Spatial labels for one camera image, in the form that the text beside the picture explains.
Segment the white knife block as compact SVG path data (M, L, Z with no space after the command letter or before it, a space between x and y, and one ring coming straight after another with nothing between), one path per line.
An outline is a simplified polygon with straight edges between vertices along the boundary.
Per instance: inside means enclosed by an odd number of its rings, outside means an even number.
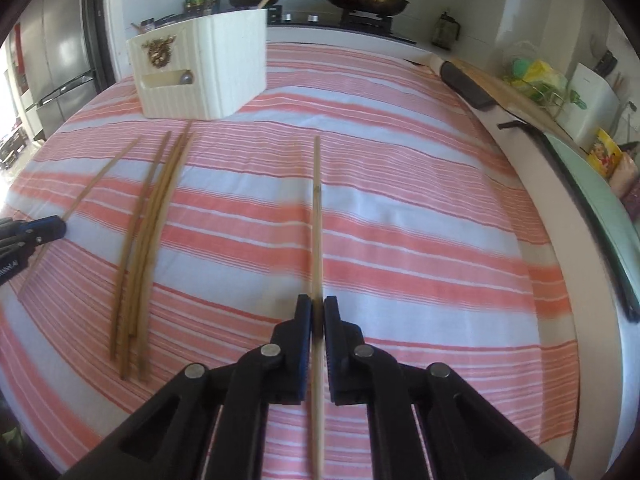
M600 129L610 131L619 106L620 101L608 82L579 63L568 83L556 121L580 148L588 152Z

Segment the smooth handle steel spoon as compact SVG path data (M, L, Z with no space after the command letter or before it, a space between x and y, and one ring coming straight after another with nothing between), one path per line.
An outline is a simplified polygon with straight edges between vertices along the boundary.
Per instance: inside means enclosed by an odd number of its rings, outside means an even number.
M186 70L180 77L179 84L193 84L194 77L190 70Z

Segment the sauce bottles group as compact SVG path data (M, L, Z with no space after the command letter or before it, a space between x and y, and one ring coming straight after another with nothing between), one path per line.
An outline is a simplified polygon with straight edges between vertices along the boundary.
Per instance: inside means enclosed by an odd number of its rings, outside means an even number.
M212 15L220 11L220 0L184 0L183 11L187 16Z

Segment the pink striped tablecloth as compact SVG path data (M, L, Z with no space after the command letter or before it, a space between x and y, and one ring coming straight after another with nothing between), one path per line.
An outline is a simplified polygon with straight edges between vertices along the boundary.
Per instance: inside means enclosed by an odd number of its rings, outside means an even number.
M1 291L1 390L50 463L76 463L191 362L232 363L289 318L310 278L321 139L324 290L398 361L444 362L559 463L578 411L562 271L490 134L430 70L319 46L268 50L266 91L192 122L149 315L149 376L122 379L111 314L128 223L182 120L144 117L131 80L70 118L12 183L2 214L65 214L65 238Z

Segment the yellow printed cup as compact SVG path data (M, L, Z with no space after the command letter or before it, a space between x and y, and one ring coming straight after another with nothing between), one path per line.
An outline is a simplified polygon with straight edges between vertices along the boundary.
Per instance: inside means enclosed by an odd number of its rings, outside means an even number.
M588 151L589 165L600 174L609 179L622 159L623 152L608 133L599 128Z

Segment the grey double door refrigerator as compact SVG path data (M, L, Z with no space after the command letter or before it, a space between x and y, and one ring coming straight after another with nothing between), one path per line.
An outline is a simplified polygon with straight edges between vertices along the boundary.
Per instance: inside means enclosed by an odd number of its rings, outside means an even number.
M99 93L96 0L32 0L17 25L39 133L49 139Z

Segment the wooden cutting board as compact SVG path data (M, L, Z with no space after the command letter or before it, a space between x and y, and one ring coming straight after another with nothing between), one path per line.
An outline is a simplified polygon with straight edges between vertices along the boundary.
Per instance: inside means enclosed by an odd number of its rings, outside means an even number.
M518 92L501 79L485 73L484 70L467 62L452 58L454 66L460 68L466 76L474 80L490 96L492 96L507 112L526 119L528 122L546 133L574 145L572 138L554 121L554 119L534 101Z

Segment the cream utensil holder box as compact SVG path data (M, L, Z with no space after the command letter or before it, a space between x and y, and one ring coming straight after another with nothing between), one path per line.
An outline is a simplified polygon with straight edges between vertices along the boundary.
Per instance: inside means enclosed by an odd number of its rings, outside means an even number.
M267 11L191 18L127 42L143 115L215 120L236 113L267 88ZM179 84L190 70L193 84Z

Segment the bag of sponges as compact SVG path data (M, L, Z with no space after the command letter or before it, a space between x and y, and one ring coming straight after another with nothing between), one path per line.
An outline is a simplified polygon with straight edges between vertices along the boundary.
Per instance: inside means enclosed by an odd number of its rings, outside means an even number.
M588 108L580 94L568 86L566 76L546 62L528 40L507 47L502 64L503 80L552 117L558 117L565 104L576 105L580 110Z

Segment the black gas stove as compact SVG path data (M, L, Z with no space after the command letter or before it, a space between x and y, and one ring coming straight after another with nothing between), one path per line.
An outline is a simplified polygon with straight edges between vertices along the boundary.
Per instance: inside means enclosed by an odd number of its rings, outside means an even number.
M341 29L357 34L370 35L399 41L403 44L416 42L408 37L393 32L393 19L388 16L377 16L367 13L347 12L341 10L337 15L285 12L282 6L270 6L267 9L268 26L298 26Z

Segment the dark glass kettle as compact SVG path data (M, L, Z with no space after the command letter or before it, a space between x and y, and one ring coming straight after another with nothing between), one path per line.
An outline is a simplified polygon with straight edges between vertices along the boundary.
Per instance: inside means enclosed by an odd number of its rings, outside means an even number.
M460 23L447 11L442 12L435 24L431 43L442 50L450 51L460 37L460 30Z

